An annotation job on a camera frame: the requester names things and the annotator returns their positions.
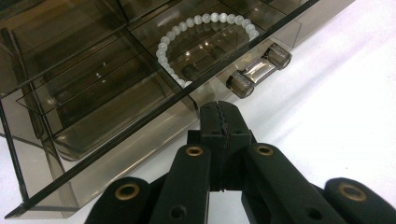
brass screw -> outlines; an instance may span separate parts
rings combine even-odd
[[[201,156],[202,153],[204,153],[204,151],[200,147],[188,147],[186,149],[186,153],[189,156],[196,157],[196,156]]]
[[[274,154],[274,151],[270,147],[265,147],[265,146],[257,146],[256,152],[263,155],[263,156],[271,156]]]
[[[356,202],[364,202],[367,199],[367,196],[363,190],[348,183],[341,183],[338,186],[338,190],[342,195]]]
[[[130,200],[139,193],[139,186],[136,183],[129,183],[129,184],[124,184],[121,185],[120,187],[117,188],[116,190],[116,198],[121,200],[121,201],[126,201]]]

transparent drawer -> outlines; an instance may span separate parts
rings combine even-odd
[[[198,120],[200,105],[230,96],[232,72],[274,42],[294,48],[350,2],[26,1],[2,11],[0,115],[23,200],[7,217],[70,217]],[[159,63],[167,32],[214,12],[250,19],[258,36],[194,24]]]

white surface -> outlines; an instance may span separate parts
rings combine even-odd
[[[258,141],[280,148],[310,182],[352,178],[396,207],[394,8],[394,0],[356,1],[295,49],[285,70],[246,100],[230,100]],[[185,141],[184,134],[133,174],[152,181],[165,173]],[[3,138],[0,168],[3,218],[21,202]],[[65,220],[0,223],[83,223],[92,203]],[[237,193],[211,195],[209,210],[209,223],[247,223]]]

white beaded bracelet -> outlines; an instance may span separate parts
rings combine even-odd
[[[256,38],[259,35],[259,32],[256,30],[256,27],[251,24],[249,19],[245,19],[243,16],[236,16],[234,14],[227,15],[225,13],[218,14],[216,12],[209,14],[204,14],[203,16],[197,15],[192,18],[186,19],[186,21],[181,22],[178,26],[174,26],[172,31],[166,33],[165,36],[161,38],[161,43],[158,45],[158,50],[156,55],[158,57],[158,62],[161,66],[172,76],[172,78],[183,88],[187,87],[191,84],[191,81],[186,81],[178,77],[175,74],[175,71],[170,67],[168,63],[168,59],[166,58],[166,51],[168,50],[169,43],[176,38],[177,35],[180,35],[181,32],[186,31],[188,28],[193,27],[195,24],[199,25],[203,23],[210,22],[228,22],[230,24],[242,25],[245,28],[248,37],[250,40]]]

bead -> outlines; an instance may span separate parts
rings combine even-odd
[[[200,16],[200,15],[195,16],[194,17],[194,22],[197,25],[201,24],[202,23],[202,16]]]
[[[244,28],[246,28],[247,25],[249,25],[249,24],[251,24],[251,21],[248,20],[248,19],[244,19],[244,20],[242,21],[242,27],[244,27]]]
[[[175,39],[176,35],[175,33],[173,33],[172,31],[169,31],[168,33],[166,33],[166,36],[172,41]]]
[[[180,35],[181,33],[180,28],[178,28],[178,26],[174,26],[172,28],[172,31],[175,33],[175,35]]]
[[[235,24],[241,25],[241,24],[242,24],[242,21],[243,21],[244,19],[245,19],[245,18],[244,18],[243,16],[241,16],[241,15],[236,16],[236,17],[235,17]]]
[[[181,31],[186,31],[187,30],[187,24],[186,24],[186,22],[181,22],[179,25],[178,25],[178,28],[180,28],[180,30]]]
[[[165,51],[157,50],[157,52],[155,52],[155,55],[157,55],[157,58],[159,58],[161,56],[165,56]]]
[[[257,36],[259,36],[259,32],[257,30],[252,30],[250,31],[250,33],[248,33],[248,37],[250,38],[250,40],[256,38]]]
[[[166,58],[165,56],[161,56],[158,58],[158,62],[159,63],[168,63],[168,58]]]
[[[204,14],[203,16],[202,16],[202,21],[204,22],[204,23],[209,23],[210,22],[210,15],[209,14]]]
[[[164,43],[165,45],[169,45],[170,42],[171,40],[168,36],[161,37],[161,43]]]
[[[227,22],[230,24],[234,24],[235,23],[235,15],[234,14],[228,15]]]
[[[219,21],[226,22],[227,21],[227,14],[224,12],[219,15]]]
[[[218,22],[219,14],[216,12],[212,13],[212,15],[210,15],[210,20],[212,20],[213,22]]]
[[[194,26],[194,20],[192,19],[192,18],[188,18],[187,20],[186,20],[186,24],[187,24],[187,26],[188,27],[192,27],[192,26]]]
[[[186,88],[187,86],[189,86],[192,82],[191,81],[186,81],[186,83],[184,83],[184,88]]]
[[[250,31],[256,30],[256,27],[255,27],[253,24],[249,24],[249,25],[247,25],[247,27],[245,28],[245,30],[247,31],[247,34],[249,34]]]
[[[162,63],[161,66],[166,69],[166,68],[170,68],[171,65],[169,65],[169,63]]]
[[[177,82],[178,85],[180,85],[181,87],[184,87],[184,83],[186,83],[186,81],[184,81],[183,79],[177,79],[176,82]]]
[[[175,73],[175,71],[172,68],[165,68],[166,72],[169,73],[169,75],[173,75]]]
[[[160,43],[160,44],[158,45],[158,50],[159,50],[159,51],[165,52],[167,49],[168,49],[168,45],[166,45],[166,44],[164,44],[164,43]]]

